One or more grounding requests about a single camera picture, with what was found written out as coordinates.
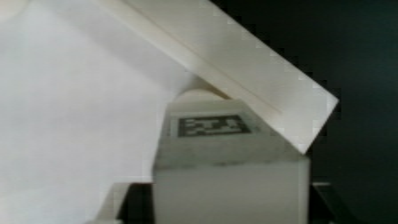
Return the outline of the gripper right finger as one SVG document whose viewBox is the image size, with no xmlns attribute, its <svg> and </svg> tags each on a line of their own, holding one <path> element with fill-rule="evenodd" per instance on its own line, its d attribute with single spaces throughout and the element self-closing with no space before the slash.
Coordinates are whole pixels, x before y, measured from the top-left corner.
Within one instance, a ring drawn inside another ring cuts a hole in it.
<svg viewBox="0 0 398 224">
<path fill-rule="evenodd" d="M 362 224 L 328 182 L 311 183 L 309 224 Z"/>
</svg>

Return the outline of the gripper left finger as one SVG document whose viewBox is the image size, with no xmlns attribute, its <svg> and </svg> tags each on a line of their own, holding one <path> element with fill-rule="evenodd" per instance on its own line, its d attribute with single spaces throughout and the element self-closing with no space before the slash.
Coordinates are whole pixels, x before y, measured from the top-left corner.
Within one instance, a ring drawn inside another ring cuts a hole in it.
<svg viewBox="0 0 398 224">
<path fill-rule="evenodd" d="M 112 184 L 97 214 L 85 224 L 124 224 L 121 210 L 129 186 L 128 182 Z"/>
</svg>

